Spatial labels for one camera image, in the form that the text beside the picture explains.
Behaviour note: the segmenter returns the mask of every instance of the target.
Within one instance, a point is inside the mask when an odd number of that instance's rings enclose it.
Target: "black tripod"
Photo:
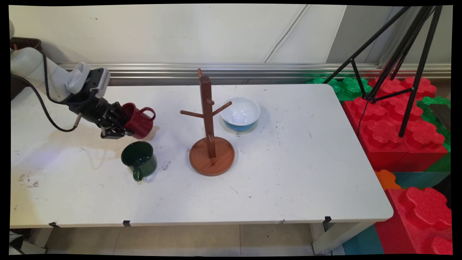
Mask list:
[[[375,84],[374,88],[370,93],[366,93],[364,91],[363,83],[359,77],[358,68],[356,67],[356,63],[354,62],[354,58],[356,58],[364,49],[367,48],[377,37],[379,37],[390,25],[392,25],[403,13],[405,13],[410,7],[405,6],[403,7],[396,15],[390,19],[378,32],[376,32],[367,42],[363,44],[351,57],[349,57],[330,77],[328,77],[324,84],[327,84],[331,79],[333,79],[343,68],[345,68],[349,63],[353,66],[354,73],[356,75],[356,79],[358,80],[359,87],[361,88],[362,97],[367,100],[366,106],[364,108],[364,112],[367,108],[367,103],[370,101],[375,103],[379,100],[391,98],[400,94],[404,94],[410,92],[411,95],[409,96],[409,101],[407,102],[406,112],[404,113],[403,122],[401,123],[401,128],[399,132],[399,137],[404,136],[404,131],[406,130],[407,122],[409,120],[409,115],[411,114],[411,109],[414,103],[415,95],[417,94],[417,89],[419,88],[420,78],[422,77],[422,72],[424,70],[425,62],[428,57],[428,52],[430,51],[430,46],[432,44],[433,36],[435,35],[436,27],[438,25],[439,16],[441,15],[441,10],[443,6],[422,6],[419,10],[419,13],[416,15],[414,21],[410,25],[409,29],[407,30],[406,34],[404,35],[403,39],[399,43],[398,47],[396,48],[395,52],[393,53],[390,60],[387,62],[385,67],[383,68],[377,83]],[[422,56],[420,57],[419,66],[417,67],[417,73],[415,74],[414,84],[411,88],[398,91],[396,93],[392,93],[390,95],[386,95],[380,98],[376,98],[377,91],[379,90],[380,86],[383,84],[385,79],[390,76],[390,79],[393,80],[398,73],[404,59],[406,58],[407,53],[412,47],[415,39],[417,38],[422,26],[424,25],[425,21],[433,14],[432,23],[430,24],[430,29],[428,30],[427,38],[425,40],[425,45],[422,50]]]

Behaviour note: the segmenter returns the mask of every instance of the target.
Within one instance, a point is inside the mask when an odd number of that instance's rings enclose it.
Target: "tripod leg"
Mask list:
[[[350,63],[350,59],[356,58],[356,56],[358,56],[364,49],[366,49],[367,46],[369,46],[375,39],[377,39],[377,37],[379,37],[386,29],[388,29],[388,27],[390,27],[390,25],[392,25],[399,17],[401,17],[401,15],[404,14],[409,8],[410,6],[405,6],[398,13],[396,13],[387,23],[382,26],[382,28],[380,28],[374,35],[372,35],[372,37],[367,40],[367,42],[365,42],[357,51],[355,51],[351,57],[349,57],[342,65],[340,65],[340,67],[323,82],[323,84],[329,83],[331,79],[333,79]]]
[[[382,83],[385,81],[387,76],[390,74],[391,69],[394,67],[394,65],[397,63],[398,59],[402,55],[403,50],[407,46],[407,44],[409,43],[411,37],[413,36],[413,33],[419,28],[419,25],[422,22],[422,20],[425,19],[427,17],[427,15],[431,12],[431,9],[432,9],[432,6],[422,6],[421,7],[421,9],[419,10],[419,13],[417,14],[414,21],[412,21],[411,26],[407,30],[406,34],[404,35],[404,37],[401,40],[398,47],[396,48],[396,50],[393,53],[392,57],[390,58],[388,63],[383,68],[383,71],[380,74],[380,76],[379,76],[379,78],[377,80],[377,83],[375,84],[375,86],[372,89],[371,93],[369,94],[369,97],[375,98],[375,96],[377,95],[377,91],[379,90]]]
[[[354,74],[356,75],[356,80],[358,81],[359,88],[361,89],[361,93],[363,95],[363,98],[366,98],[366,92],[364,91],[364,86],[363,82],[361,82],[361,77],[359,76],[359,71],[358,68],[356,67],[356,62],[354,62],[354,59],[350,59],[351,61],[351,66],[353,66]]]
[[[412,45],[414,44],[414,41],[415,39],[417,38],[417,36],[419,35],[419,32],[420,30],[422,29],[422,27],[424,26],[424,23],[427,21],[427,19],[430,17],[430,15],[435,11],[435,9],[433,8],[432,11],[426,16],[426,18],[422,21],[422,23],[420,23],[418,29],[414,32],[414,34],[412,35],[411,37],[411,41],[407,44],[407,46],[404,48],[404,51],[403,51],[403,54],[401,55],[399,61],[398,61],[398,64],[397,66],[395,67],[393,73],[391,74],[390,76],[390,80],[394,80],[396,75],[398,74],[398,71],[400,70],[401,68],[401,65],[403,64],[404,62],[404,59],[406,58],[407,54],[409,53],[409,50],[411,49]]]
[[[409,121],[409,116],[411,114],[411,109],[414,104],[415,95],[417,94],[417,89],[419,88],[420,78],[424,71],[425,62],[427,61],[428,52],[432,45],[433,36],[435,35],[436,27],[438,25],[439,16],[441,15],[442,6],[437,6],[435,8],[435,13],[433,14],[432,23],[430,24],[430,29],[428,30],[427,39],[425,40],[424,49],[422,50],[422,56],[420,57],[419,66],[417,67],[417,73],[415,74],[414,84],[412,85],[411,96],[407,102],[406,112],[404,113],[403,122],[401,124],[401,129],[399,137],[404,136],[404,131],[406,130],[407,122]]]

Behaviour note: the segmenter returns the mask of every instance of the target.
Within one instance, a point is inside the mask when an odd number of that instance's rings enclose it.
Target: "white table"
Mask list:
[[[258,124],[237,134],[214,117],[215,136],[236,152],[223,175],[191,167],[191,146],[204,137],[199,86],[108,87],[105,98],[152,107],[145,138],[158,168],[141,183],[121,162],[137,141],[100,138],[86,120],[71,133],[56,130],[30,89],[11,102],[10,228],[317,223],[315,253],[326,252],[393,215],[332,88],[309,85],[212,86],[214,109],[233,96],[254,99]],[[70,128],[76,115],[49,102],[51,117]],[[321,230],[325,216],[335,224]]]

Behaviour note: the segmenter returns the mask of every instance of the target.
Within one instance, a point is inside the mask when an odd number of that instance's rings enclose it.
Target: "green enamel mug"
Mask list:
[[[142,181],[157,167],[152,146],[148,142],[139,141],[129,144],[122,151],[121,159],[123,164],[132,171],[135,181]]]

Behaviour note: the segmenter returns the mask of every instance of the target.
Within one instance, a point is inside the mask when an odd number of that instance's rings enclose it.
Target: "red foam block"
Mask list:
[[[410,88],[414,84],[413,77],[407,77],[404,81],[401,82],[405,88]],[[435,97],[437,88],[430,83],[429,79],[420,78],[419,88],[417,89],[417,94],[415,95],[416,100],[422,100],[423,97]]]
[[[433,188],[385,191],[393,216],[375,223],[385,254],[452,254],[452,213]]]
[[[350,120],[351,126],[354,131],[358,131],[358,124],[361,116],[364,112],[364,107],[366,105],[366,100],[361,97],[355,98],[353,101],[343,102],[343,110],[345,111],[348,120]],[[385,118],[387,111],[379,104],[372,104],[369,102],[367,104],[366,112],[364,113],[361,123],[367,122],[369,120],[378,121]]]
[[[406,96],[396,96],[389,99],[381,100],[381,105],[387,110],[387,119],[394,124],[402,124],[404,113],[406,112],[407,103],[409,97]],[[414,104],[411,109],[411,114],[409,115],[409,121],[422,121],[422,113],[424,111],[417,106],[417,102],[414,101]]]
[[[448,153],[443,146],[444,136],[427,121],[409,121],[403,139],[408,153],[389,171],[424,172]]]
[[[408,154],[398,132],[399,126],[386,119],[361,123],[359,142],[374,170],[391,169]]]
[[[369,86],[374,87],[375,84],[377,83],[378,78],[375,78],[374,80],[369,81]],[[404,90],[405,87],[401,84],[401,82],[397,79],[390,80],[390,78],[386,78],[385,81],[382,83],[380,86],[380,89],[377,92],[377,97],[383,97],[401,90]]]
[[[343,109],[355,133],[364,112],[366,100],[361,97],[345,101]],[[406,154],[403,139],[398,137],[399,127],[386,118],[386,109],[379,104],[368,103],[361,120],[359,142],[374,170],[391,169]]]

